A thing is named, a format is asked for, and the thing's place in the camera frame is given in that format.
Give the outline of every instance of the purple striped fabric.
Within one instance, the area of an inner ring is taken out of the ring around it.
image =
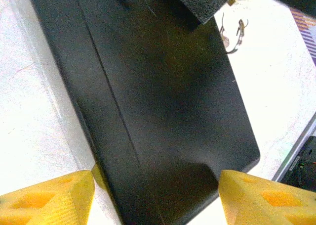
[[[316,65],[316,20],[300,11],[290,8],[305,45]]]

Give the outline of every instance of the yellow triangular support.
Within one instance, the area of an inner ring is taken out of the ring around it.
[[[101,189],[105,191],[110,191],[108,188],[108,184],[106,181],[103,179],[100,169],[97,164],[95,164],[91,170],[93,177],[95,179],[95,182],[97,182],[98,186],[100,186]]]
[[[0,196],[0,225],[85,225],[94,194],[90,171]]]
[[[228,225],[316,225],[316,193],[245,173],[222,171]]]

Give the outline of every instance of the black case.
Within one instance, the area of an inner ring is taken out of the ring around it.
[[[213,18],[179,0],[32,1],[125,224],[184,224],[223,169],[258,162]]]
[[[316,192],[316,136],[310,136],[280,181]]]

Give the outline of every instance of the white table surface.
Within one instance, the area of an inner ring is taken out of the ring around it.
[[[240,0],[216,15],[228,33],[248,19],[229,56],[261,160],[249,173],[271,179],[316,111],[316,67],[286,6]],[[94,159],[29,0],[0,0],[0,194],[73,171]],[[120,224],[96,187],[89,225]],[[217,199],[190,225],[225,225]]]

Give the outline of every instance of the yellow 3d-printed block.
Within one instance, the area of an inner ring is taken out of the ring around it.
[[[0,225],[85,225],[94,194],[90,171],[0,196]]]
[[[316,193],[236,171],[222,171],[228,225],[316,225]]]

